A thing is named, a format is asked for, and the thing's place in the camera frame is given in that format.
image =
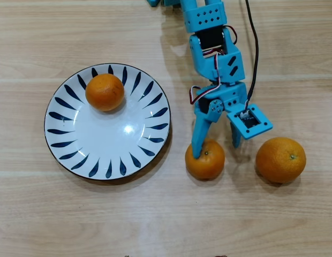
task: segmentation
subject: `gripper claw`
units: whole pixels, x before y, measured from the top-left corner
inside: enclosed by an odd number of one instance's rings
[[[196,123],[194,126],[192,136],[192,154],[193,157],[198,159],[202,151],[202,145],[205,137],[209,131],[212,122],[217,122],[224,110],[223,102],[221,100],[212,100],[209,104],[207,113],[203,113],[198,102],[195,105]]]

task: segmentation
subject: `plate rim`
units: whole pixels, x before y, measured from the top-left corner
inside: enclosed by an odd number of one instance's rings
[[[166,134],[166,138],[165,138],[165,140],[164,140],[164,143],[162,144],[160,150],[155,154],[155,156],[154,156],[154,157],[153,157],[153,158],[152,158],[152,159],[151,159],[151,160],[150,160],[145,166],[143,166],[142,168],[138,169],[137,171],[135,171],[135,172],[133,172],[133,173],[127,175],[127,176],[120,177],[120,178],[113,178],[113,179],[110,179],[110,178],[108,178],[108,179],[96,179],[96,178],[84,177],[84,176],[82,176],[82,175],[79,175],[79,174],[73,172],[73,171],[70,170],[69,168],[65,167],[65,165],[63,165],[63,164],[58,160],[58,158],[54,155],[53,151],[52,151],[51,148],[49,147],[49,144],[48,144],[48,141],[47,141],[47,137],[46,137],[46,116],[47,116],[47,112],[48,112],[48,107],[49,107],[51,101],[53,100],[53,98],[55,97],[55,94],[58,92],[58,90],[59,90],[59,89],[60,89],[60,88],[66,83],[66,81],[68,81],[70,78],[72,78],[72,77],[75,76],[76,74],[78,74],[78,73],[80,73],[80,72],[82,72],[82,71],[84,71],[84,70],[86,70],[86,69],[88,69],[88,68],[91,68],[91,67],[96,67],[96,66],[100,66],[100,65],[116,65],[116,64],[118,64],[118,65],[123,65],[123,66],[128,66],[128,67],[132,67],[132,68],[135,68],[135,69],[137,69],[137,70],[143,72],[144,74],[148,75],[151,79],[153,79],[153,80],[157,83],[157,85],[161,88],[162,93],[163,93],[164,96],[166,97],[166,101],[167,101],[167,105],[168,105],[168,110],[169,110],[169,113],[170,113],[170,123],[169,123],[169,126],[168,126],[168,131],[167,131],[167,134]],[[50,153],[52,154],[52,156],[54,157],[54,159],[57,161],[57,163],[59,163],[59,164],[65,169],[65,170],[69,171],[70,173],[72,173],[72,174],[74,174],[74,175],[76,175],[76,176],[78,176],[78,177],[80,177],[80,178],[84,178],[84,179],[90,179],[90,180],[94,180],[94,181],[110,181],[110,180],[119,180],[119,179],[128,178],[128,177],[130,177],[130,176],[132,176],[132,175],[138,173],[139,171],[143,170],[146,166],[150,165],[150,163],[151,163],[152,161],[155,160],[155,158],[159,155],[159,153],[161,152],[161,150],[164,148],[164,146],[165,146],[165,144],[166,144],[166,142],[167,142],[167,140],[168,140],[169,134],[170,134],[171,124],[172,124],[172,122],[171,122],[171,108],[170,108],[170,103],[169,103],[169,101],[168,101],[168,98],[167,98],[167,95],[166,95],[164,89],[160,86],[160,84],[157,82],[157,80],[155,80],[155,79],[154,79],[151,75],[149,75],[147,72],[145,72],[145,71],[143,71],[143,70],[141,70],[141,69],[139,69],[139,68],[137,68],[137,67],[135,67],[135,66],[132,66],[132,65],[123,64],[123,63],[100,63],[100,64],[91,65],[91,66],[86,67],[86,68],[84,68],[84,69],[82,69],[82,70],[80,70],[80,71],[77,71],[75,74],[71,75],[71,76],[70,76],[69,78],[67,78],[64,82],[62,82],[61,85],[55,90],[55,92],[53,93],[53,96],[51,97],[51,99],[49,100],[49,102],[48,102],[48,104],[47,104],[46,112],[45,112],[45,114],[44,114],[44,119],[43,119],[43,133],[44,133],[44,139],[45,139],[45,141],[46,141],[46,144],[47,144],[47,146],[48,146],[48,149],[49,149]]]

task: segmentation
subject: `plate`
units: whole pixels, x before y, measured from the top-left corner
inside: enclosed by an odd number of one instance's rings
[[[86,85],[111,73],[124,84],[125,100],[114,111],[88,104]],[[160,85],[147,73],[124,64],[88,67],[65,81],[47,107],[44,135],[54,158],[84,178],[127,177],[150,163],[170,131],[170,107]]]

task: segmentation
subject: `black cable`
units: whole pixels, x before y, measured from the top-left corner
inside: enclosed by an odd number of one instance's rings
[[[251,14],[251,8],[250,8],[250,4],[248,2],[248,0],[246,0],[246,5],[247,5],[247,11],[248,11],[248,17],[250,20],[250,24],[252,27],[252,31],[254,34],[254,38],[255,38],[255,62],[254,62],[254,71],[253,71],[253,80],[251,83],[251,88],[250,91],[248,92],[248,96],[247,96],[247,102],[246,102],[246,110],[248,107],[248,103],[253,95],[253,91],[254,91],[254,87],[255,87],[255,83],[256,83],[256,74],[258,72],[258,62],[259,62],[259,40],[258,40],[258,35],[256,34],[255,31],[255,27],[254,27],[254,23],[253,23],[253,19],[252,19],[252,14]]]

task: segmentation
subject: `white wire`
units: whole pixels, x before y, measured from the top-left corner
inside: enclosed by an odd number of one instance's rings
[[[215,55],[215,59],[214,59],[214,62],[215,62],[215,68],[216,68],[216,70],[217,70],[217,75],[218,75],[218,78],[217,78],[217,86],[214,87],[214,88],[211,88],[211,89],[206,90],[205,92],[203,92],[202,94],[200,94],[200,96],[199,96],[197,99],[195,99],[195,100],[193,100],[193,89],[194,89],[194,88],[196,88],[196,89],[201,89],[201,88],[198,87],[198,86],[192,86],[191,89],[190,89],[190,103],[191,103],[191,104],[195,104],[195,103],[198,102],[202,97],[204,97],[204,96],[206,96],[207,94],[209,94],[209,93],[211,93],[211,92],[213,92],[213,91],[219,89],[219,87],[220,87],[220,85],[221,85],[220,68],[219,68],[219,66],[218,66],[218,55],[219,55],[219,54],[220,54],[219,52],[216,53],[216,55]]]

